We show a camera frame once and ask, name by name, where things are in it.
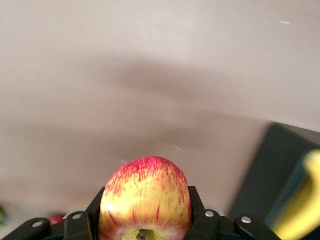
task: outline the black object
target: black object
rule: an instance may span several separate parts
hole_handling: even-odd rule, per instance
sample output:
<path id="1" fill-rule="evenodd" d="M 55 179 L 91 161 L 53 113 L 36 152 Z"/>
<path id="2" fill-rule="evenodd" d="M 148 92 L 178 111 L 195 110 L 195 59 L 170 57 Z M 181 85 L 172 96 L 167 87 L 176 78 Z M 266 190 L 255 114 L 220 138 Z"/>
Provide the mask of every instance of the black object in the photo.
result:
<path id="1" fill-rule="evenodd" d="M 271 227 L 305 182 L 303 161 L 315 149 L 319 132 L 272 123 L 227 216 L 252 214 Z"/>
<path id="2" fill-rule="evenodd" d="M 320 227 L 318 227 L 308 236 L 305 236 L 302 240 L 319 240 L 319 239 L 320 239 Z"/>
<path id="3" fill-rule="evenodd" d="M 239 216 L 235 222 L 206 210 L 195 186 L 189 186 L 192 203 L 192 228 L 184 240 L 280 240 L 255 216 Z M 103 187 L 85 211 L 68 215 L 50 225 L 46 218 L 27 221 L 3 240 L 98 240 L 100 203 Z"/>

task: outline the apple stem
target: apple stem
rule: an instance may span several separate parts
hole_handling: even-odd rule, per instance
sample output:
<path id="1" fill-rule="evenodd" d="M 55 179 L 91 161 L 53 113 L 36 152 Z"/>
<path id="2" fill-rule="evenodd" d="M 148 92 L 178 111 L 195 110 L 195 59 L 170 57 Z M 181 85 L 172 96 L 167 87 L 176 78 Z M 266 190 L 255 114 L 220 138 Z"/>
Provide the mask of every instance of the apple stem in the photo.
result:
<path id="1" fill-rule="evenodd" d="M 136 236 L 137 240 L 147 240 L 148 230 L 140 229 L 138 236 Z"/>

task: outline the silver screw head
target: silver screw head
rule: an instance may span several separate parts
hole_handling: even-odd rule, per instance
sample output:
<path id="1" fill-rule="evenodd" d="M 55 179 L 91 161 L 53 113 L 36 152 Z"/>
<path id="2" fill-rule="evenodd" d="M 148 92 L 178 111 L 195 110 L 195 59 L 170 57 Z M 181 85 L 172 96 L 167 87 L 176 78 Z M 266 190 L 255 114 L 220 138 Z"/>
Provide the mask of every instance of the silver screw head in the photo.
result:
<path id="1" fill-rule="evenodd" d="M 82 214 L 78 213 L 78 214 L 72 216 L 72 219 L 73 219 L 73 220 L 77 220 L 77 219 L 79 219 L 79 218 L 81 218 L 81 217 L 82 217 Z"/>
<path id="2" fill-rule="evenodd" d="M 208 218 L 213 218 L 215 216 L 214 212 L 213 211 L 206 211 L 204 213 Z"/>
<path id="3" fill-rule="evenodd" d="M 37 228 L 37 227 L 40 227 L 42 224 L 43 224 L 42 221 L 37 221 L 37 222 L 35 222 L 34 224 L 32 224 L 32 227 L 33 227 L 33 228 Z"/>
<path id="4" fill-rule="evenodd" d="M 241 218 L 241 221 L 242 221 L 244 224 L 250 224 L 250 223 L 252 223 L 252 220 L 251 220 L 249 217 L 247 217 L 247 216 L 243 216 L 243 217 Z"/>

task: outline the apple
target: apple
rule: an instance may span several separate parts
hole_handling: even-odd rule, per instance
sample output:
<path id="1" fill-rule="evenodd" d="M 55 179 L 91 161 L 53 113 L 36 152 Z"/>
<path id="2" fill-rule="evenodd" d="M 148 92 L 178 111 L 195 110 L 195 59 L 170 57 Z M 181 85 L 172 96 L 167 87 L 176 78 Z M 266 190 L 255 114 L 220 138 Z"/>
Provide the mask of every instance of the apple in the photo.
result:
<path id="1" fill-rule="evenodd" d="M 50 221 L 50 225 L 55 225 L 60 223 L 63 219 L 64 219 L 65 215 L 52 215 L 50 217 L 48 217 L 49 221 Z"/>
<path id="2" fill-rule="evenodd" d="M 185 174 L 158 156 L 123 165 L 100 205 L 100 240 L 182 240 L 192 226 Z"/>

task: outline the red object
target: red object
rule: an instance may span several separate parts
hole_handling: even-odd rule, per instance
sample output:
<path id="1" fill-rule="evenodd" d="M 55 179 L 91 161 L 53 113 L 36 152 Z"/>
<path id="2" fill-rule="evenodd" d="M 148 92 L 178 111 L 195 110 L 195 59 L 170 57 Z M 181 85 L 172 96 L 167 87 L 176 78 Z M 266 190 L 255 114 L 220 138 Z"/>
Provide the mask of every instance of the red object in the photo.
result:
<path id="1" fill-rule="evenodd" d="M 64 219 L 64 215 L 55 215 L 48 218 L 50 221 L 50 225 L 55 225 L 60 223 Z"/>

